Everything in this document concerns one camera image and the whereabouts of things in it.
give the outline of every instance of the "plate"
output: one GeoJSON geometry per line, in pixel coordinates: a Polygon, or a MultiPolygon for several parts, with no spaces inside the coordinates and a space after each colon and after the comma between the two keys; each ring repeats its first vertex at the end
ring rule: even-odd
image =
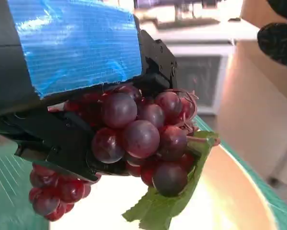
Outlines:
{"type": "MultiPolygon", "coordinates": [[[[76,228],[138,230],[138,221],[121,216],[146,193],[140,178],[103,176],[90,195],[75,204],[51,230],[76,228]]],[[[214,147],[202,177],[183,212],[170,230],[276,230],[268,203],[251,177],[221,146],[214,147]]]]}

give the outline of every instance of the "grape leaf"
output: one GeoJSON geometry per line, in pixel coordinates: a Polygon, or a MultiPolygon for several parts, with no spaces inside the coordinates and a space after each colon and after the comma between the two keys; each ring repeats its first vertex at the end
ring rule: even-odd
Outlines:
{"type": "Polygon", "coordinates": [[[122,216],[129,222],[139,220],[139,227],[145,230],[167,230],[171,219],[179,215],[188,204],[200,179],[210,149],[218,137],[214,132],[198,131],[195,137],[208,138],[207,143],[188,142],[188,148],[200,152],[201,156],[194,169],[188,174],[188,185],[178,197],[167,198],[158,194],[155,188],[148,192],[122,216]]]}

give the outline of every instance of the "green tablecloth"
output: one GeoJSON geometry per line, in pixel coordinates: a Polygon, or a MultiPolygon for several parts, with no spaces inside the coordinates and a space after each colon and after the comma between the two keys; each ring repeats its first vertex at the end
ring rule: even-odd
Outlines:
{"type": "MultiPolygon", "coordinates": [[[[201,130],[211,130],[199,117],[201,130]]],[[[273,190],[225,143],[223,146],[246,169],[269,202],[280,230],[287,230],[287,205],[273,190]]],[[[13,156],[15,144],[0,146],[0,230],[46,230],[48,222],[34,214],[28,202],[31,188],[31,163],[13,156]]]]}

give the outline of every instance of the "blue tape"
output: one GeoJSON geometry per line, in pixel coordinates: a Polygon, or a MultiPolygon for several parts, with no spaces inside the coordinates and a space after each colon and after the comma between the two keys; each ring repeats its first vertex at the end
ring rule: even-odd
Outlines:
{"type": "Polygon", "coordinates": [[[141,74],[134,17],[92,0],[8,0],[41,98],[141,74]]]}

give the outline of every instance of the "curled tendril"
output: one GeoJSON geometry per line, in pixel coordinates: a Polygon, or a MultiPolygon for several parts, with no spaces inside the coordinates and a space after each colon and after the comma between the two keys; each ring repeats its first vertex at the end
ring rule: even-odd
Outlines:
{"type": "MultiPolygon", "coordinates": [[[[191,135],[199,129],[197,126],[195,126],[195,124],[192,121],[193,118],[197,115],[197,104],[195,100],[198,99],[198,97],[195,95],[195,91],[188,92],[183,89],[167,89],[166,91],[175,92],[175,93],[184,93],[186,95],[185,99],[188,102],[192,103],[193,108],[194,108],[192,115],[188,119],[186,119],[186,114],[184,113],[181,122],[177,123],[175,126],[185,130],[188,140],[195,141],[195,142],[201,142],[201,143],[207,142],[207,138],[197,138],[191,135]]],[[[214,146],[219,145],[219,144],[220,144],[220,139],[216,138],[214,146]]]]}

